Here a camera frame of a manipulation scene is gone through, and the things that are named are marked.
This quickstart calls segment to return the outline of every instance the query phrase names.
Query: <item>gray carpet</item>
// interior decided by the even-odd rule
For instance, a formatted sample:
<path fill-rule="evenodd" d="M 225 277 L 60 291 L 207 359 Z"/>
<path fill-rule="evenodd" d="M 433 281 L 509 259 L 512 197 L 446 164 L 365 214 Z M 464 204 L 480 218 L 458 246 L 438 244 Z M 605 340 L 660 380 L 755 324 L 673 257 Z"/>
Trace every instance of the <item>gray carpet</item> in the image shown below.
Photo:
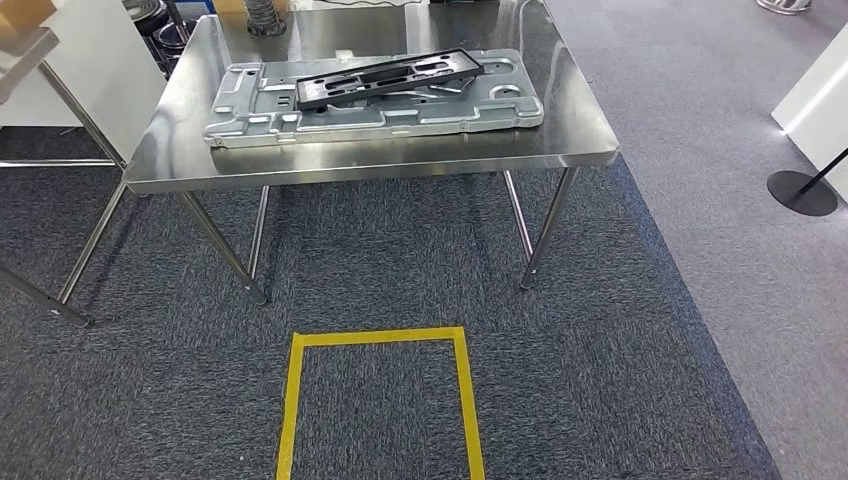
<path fill-rule="evenodd" d="M 517 174 L 534 226 L 556 178 Z M 0 258 L 57 291 L 116 180 L 0 170 Z M 200 197 L 243 256 L 258 193 Z M 273 478 L 293 331 L 462 325 L 488 478 L 779 478 L 621 162 L 529 292 L 498 175 L 275 188 L 266 233 L 264 307 L 170 196 L 121 204 L 93 328 L 0 285 L 0 477 Z M 467 477 L 447 342 L 307 348 L 302 378 L 292 478 Z"/>
<path fill-rule="evenodd" d="M 848 210 L 805 217 L 765 188 L 815 171 L 770 112 L 848 2 L 546 3 L 781 473 L 848 478 Z"/>

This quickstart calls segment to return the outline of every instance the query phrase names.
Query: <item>cardboard box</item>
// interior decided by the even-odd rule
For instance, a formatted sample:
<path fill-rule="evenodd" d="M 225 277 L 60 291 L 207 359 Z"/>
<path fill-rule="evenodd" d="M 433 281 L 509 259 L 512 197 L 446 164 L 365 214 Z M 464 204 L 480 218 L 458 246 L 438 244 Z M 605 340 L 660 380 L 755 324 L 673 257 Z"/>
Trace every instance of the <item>cardboard box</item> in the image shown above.
<path fill-rule="evenodd" d="M 14 32 L 32 30 L 55 11 L 50 0 L 0 0 L 0 28 Z"/>

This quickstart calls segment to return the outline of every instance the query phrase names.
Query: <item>yellow tape rectangle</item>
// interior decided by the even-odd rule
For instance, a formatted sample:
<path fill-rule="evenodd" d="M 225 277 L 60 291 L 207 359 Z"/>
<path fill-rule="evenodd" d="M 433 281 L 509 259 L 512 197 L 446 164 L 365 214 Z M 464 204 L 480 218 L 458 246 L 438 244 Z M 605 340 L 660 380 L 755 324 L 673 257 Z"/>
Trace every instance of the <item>yellow tape rectangle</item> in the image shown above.
<path fill-rule="evenodd" d="M 480 447 L 477 411 L 474 406 L 471 364 L 468 359 L 465 330 L 462 327 L 321 333 L 314 335 L 300 335 L 295 333 L 292 335 L 291 357 L 289 359 L 283 407 L 283 428 L 280 434 L 280 452 L 277 458 L 277 480 L 291 479 L 294 437 L 297 427 L 297 406 L 300 395 L 300 376 L 303 370 L 303 349 L 305 347 L 421 342 L 428 340 L 453 341 L 457 378 L 459 380 L 459 398 L 462 406 L 462 423 L 465 430 L 465 447 L 468 455 L 468 468 L 471 473 L 471 480 L 484 480 L 483 451 Z"/>

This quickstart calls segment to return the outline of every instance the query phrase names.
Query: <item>white panel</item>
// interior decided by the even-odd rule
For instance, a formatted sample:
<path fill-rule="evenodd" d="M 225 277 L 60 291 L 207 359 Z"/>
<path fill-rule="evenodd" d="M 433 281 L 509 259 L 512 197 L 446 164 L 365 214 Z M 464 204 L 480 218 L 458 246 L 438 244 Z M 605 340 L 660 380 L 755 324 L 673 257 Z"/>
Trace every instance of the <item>white panel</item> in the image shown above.
<path fill-rule="evenodd" d="M 36 70 L 18 84 L 0 107 L 0 125 L 76 127 L 80 123 Z"/>
<path fill-rule="evenodd" d="M 56 0 L 57 12 L 44 25 L 59 38 L 47 61 L 86 108 L 124 159 L 132 156 L 165 88 L 165 80 L 120 0 Z M 44 79 L 27 79 L 4 105 L 4 125 L 65 125 L 61 101 L 44 89 Z M 39 101 L 33 98 L 43 96 Z"/>
<path fill-rule="evenodd" d="M 848 148 L 848 26 L 831 42 L 772 112 L 777 123 L 817 169 Z M 848 161 L 828 182 L 848 198 Z"/>

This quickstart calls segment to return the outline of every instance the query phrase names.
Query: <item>black stanchion base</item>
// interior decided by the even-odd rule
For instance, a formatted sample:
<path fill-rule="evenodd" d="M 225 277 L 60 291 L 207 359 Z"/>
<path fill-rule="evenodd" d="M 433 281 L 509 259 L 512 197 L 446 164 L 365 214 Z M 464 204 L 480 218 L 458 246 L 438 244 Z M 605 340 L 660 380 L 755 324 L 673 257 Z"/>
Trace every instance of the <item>black stanchion base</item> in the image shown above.
<path fill-rule="evenodd" d="M 773 173 L 768 179 L 768 189 L 775 200 L 784 207 L 810 217 L 823 217 L 836 210 L 839 202 L 836 194 L 824 182 L 813 185 L 804 195 L 799 195 L 801 187 L 813 177 L 790 170 Z"/>

